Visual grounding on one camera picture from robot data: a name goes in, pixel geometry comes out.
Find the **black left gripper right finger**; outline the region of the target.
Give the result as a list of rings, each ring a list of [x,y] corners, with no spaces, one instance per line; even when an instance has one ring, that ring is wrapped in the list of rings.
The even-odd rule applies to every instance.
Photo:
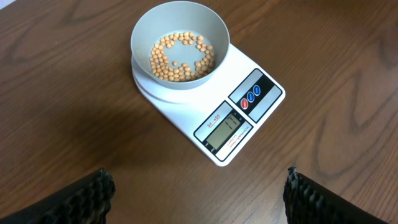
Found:
[[[295,167],[288,168],[283,201],[288,224],[385,224]]]

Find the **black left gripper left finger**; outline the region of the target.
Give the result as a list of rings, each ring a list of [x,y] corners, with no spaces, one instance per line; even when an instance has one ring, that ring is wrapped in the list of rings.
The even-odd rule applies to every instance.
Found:
[[[39,202],[1,218],[1,223],[105,224],[115,192],[112,176],[99,169]]]

